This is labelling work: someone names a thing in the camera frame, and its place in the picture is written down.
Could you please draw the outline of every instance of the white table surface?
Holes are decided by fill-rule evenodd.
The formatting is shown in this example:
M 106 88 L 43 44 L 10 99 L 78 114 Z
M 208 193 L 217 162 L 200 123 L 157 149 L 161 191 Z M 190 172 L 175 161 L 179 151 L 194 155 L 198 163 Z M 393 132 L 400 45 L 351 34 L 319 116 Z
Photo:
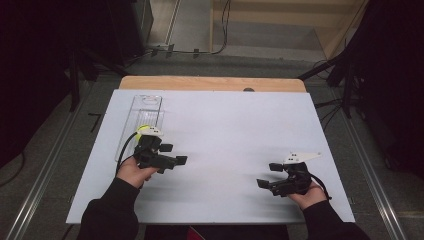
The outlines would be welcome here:
M 309 171 L 327 186 L 333 208 L 354 222 L 334 160 L 308 93 L 115 90 L 87 162 L 67 223 L 80 223 L 90 200 L 111 183 L 116 152 L 135 95 L 163 97 L 163 143 L 185 166 L 155 174 L 135 212 L 146 224 L 288 224 L 304 222 L 297 205 L 257 186 L 290 151 L 320 152 Z

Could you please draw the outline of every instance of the black sleeve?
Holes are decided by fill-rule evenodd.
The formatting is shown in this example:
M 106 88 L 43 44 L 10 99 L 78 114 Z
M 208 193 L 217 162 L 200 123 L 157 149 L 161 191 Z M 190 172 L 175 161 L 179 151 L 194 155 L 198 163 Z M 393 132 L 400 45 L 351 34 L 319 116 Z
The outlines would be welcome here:
M 303 211 L 308 239 L 370 239 L 356 224 L 343 222 L 328 201 L 314 204 Z
M 140 190 L 115 178 L 103 197 L 84 211 L 77 239 L 131 239 L 138 233 L 134 202 Z

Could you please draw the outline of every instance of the clear plastic container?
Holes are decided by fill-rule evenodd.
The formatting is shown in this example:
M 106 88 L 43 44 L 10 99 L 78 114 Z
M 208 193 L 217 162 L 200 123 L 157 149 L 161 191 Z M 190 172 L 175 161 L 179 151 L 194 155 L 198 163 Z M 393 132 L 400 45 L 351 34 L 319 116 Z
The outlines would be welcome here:
M 164 117 L 164 111 L 162 111 L 162 100 L 161 96 L 137 95 L 134 97 L 125 123 L 124 131 L 122 132 L 119 147 L 116 152 L 116 161 L 119 159 L 119 155 L 121 154 L 125 142 L 140 126 L 149 125 L 162 129 Z M 133 137 L 125 148 L 122 160 L 133 154 L 135 146 L 137 146 L 137 140 Z

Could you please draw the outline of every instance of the black cable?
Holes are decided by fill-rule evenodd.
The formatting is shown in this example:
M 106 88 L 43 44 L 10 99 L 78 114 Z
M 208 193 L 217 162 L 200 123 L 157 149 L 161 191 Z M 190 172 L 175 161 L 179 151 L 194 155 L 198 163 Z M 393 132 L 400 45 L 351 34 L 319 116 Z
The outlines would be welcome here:
M 19 175 L 19 173 L 21 173 L 22 169 L 25 166 L 25 162 L 26 162 L 26 157 L 25 157 L 24 151 L 22 151 L 21 155 L 22 155 L 22 161 L 21 161 L 21 165 L 19 166 L 18 171 L 15 174 L 13 174 L 12 177 L 10 177 L 6 181 L 0 183 L 0 188 L 3 187 L 3 186 L 5 186 L 6 184 L 10 183 L 11 181 L 13 181 L 13 179 L 15 179 Z
M 115 172 L 115 176 L 118 174 L 119 168 L 121 167 L 121 162 L 122 162 L 122 157 L 124 156 L 124 152 L 125 149 L 127 148 L 128 143 L 131 141 L 131 139 L 137 135 L 137 132 L 131 134 L 131 136 L 127 139 L 127 141 L 125 141 L 124 146 L 122 147 L 121 153 L 119 154 L 119 159 L 118 162 L 116 164 L 116 172 Z
M 221 53 L 227 47 L 228 20 L 230 19 L 230 10 L 231 10 L 231 0 L 227 0 L 221 15 L 222 31 L 224 33 L 224 43 L 222 44 L 221 49 L 219 49 L 218 51 L 216 52 L 188 52 L 188 51 L 168 51 L 168 50 L 155 49 L 155 48 L 151 48 L 151 50 L 158 51 L 158 52 L 167 52 L 167 53 L 204 54 L 204 55 L 215 55 L 215 54 Z M 227 12 L 227 16 L 226 16 L 226 20 L 224 21 L 225 12 Z
M 328 112 L 324 117 L 322 117 L 322 118 L 320 118 L 319 120 L 320 120 L 320 122 L 322 123 L 323 121 L 324 121 L 324 119 L 326 119 L 330 114 L 332 114 L 334 111 L 336 111 L 337 110 L 337 108 L 339 107 L 340 105 L 337 105 L 337 106 L 335 106 L 330 112 Z
M 336 113 L 340 110 L 340 108 L 342 108 L 341 105 L 337 106 L 333 115 L 331 115 L 330 119 L 328 119 L 327 123 L 325 124 L 323 131 L 325 132 L 325 129 L 327 128 L 328 124 L 330 123 L 331 119 L 333 119 L 333 117 L 336 115 Z
M 73 227 L 74 227 L 74 225 L 72 224 L 68 227 L 68 229 L 66 229 L 65 234 L 63 234 L 62 240 L 66 239 L 66 237 L 68 236 L 69 232 L 72 230 Z
M 129 68 L 129 67 L 131 67 L 132 65 L 134 65 L 134 63 L 136 63 L 140 58 L 142 58 L 142 57 L 144 57 L 144 56 L 147 56 L 147 55 L 149 55 L 149 54 L 151 54 L 153 51 L 148 51 L 148 52 L 145 52 L 143 55 L 141 55 L 141 56 L 138 56 L 138 57 L 135 57 L 135 58 L 133 58 L 133 59 L 130 59 L 130 60 L 128 60 L 127 61 L 127 63 L 128 62 L 130 62 L 129 64 L 128 64 L 128 66 L 126 66 L 124 69 L 127 69 L 127 68 Z M 110 72 L 110 71 L 112 71 L 112 70 L 110 70 L 110 69 L 98 69 L 98 71 L 99 72 Z
M 340 100 L 342 100 L 342 99 L 341 98 L 337 98 L 337 99 L 334 99 L 334 100 L 331 100 L 331 101 L 328 101 L 328 102 L 315 103 L 314 106 L 315 106 L 315 109 L 318 109 L 318 108 L 321 108 L 321 107 L 332 105 L 334 103 L 339 103 Z
M 318 64 L 318 63 L 320 63 L 320 62 L 325 62 L 325 63 L 328 63 L 328 60 L 319 60 L 319 61 L 317 61 L 317 62 L 315 62 L 314 63 L 314 65 L 312 66 L 312 69 L 314 69 L 315 68 L 315 66 Z M 326 68 L 325 70 L 324 70 L 326 73 L 330 73 L 330 71 L 328 71 L 328 68 Z M 321 78 L 322 80 L 327 80 L 327 78 L 325 78 L 325 77 L 321 77 L 320 75 L 318 75 L 318 74 L 315 74 L 315 76 L 317 76 L 317 77 L 319 77 L 319 78 Z
M 325 196 L 327 197 L 327 200 L 331 200 L 332 197 L 330 197 L 330 195 L 328 194 L 327 188 L 325 187 L 325 184 L 323 181 L 321 181 L 321 179 L 319 179 L 317 176 L 313 175 L 312 173 L 309 173 L 309 175 L 311 175 L 311 177 L 313 179 L 315 179 L 315 181 L 318 182 L 318 184 L 322 187 L 322 190 L 324 191 Z

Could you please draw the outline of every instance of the wooden board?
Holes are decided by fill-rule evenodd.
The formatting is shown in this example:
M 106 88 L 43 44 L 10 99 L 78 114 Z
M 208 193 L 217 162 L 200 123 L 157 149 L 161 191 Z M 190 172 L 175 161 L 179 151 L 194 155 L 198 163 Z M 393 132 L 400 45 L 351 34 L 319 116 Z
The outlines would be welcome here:
M 127 76 L 120 89 L 306 92 L 303 81 L 279 78 Z

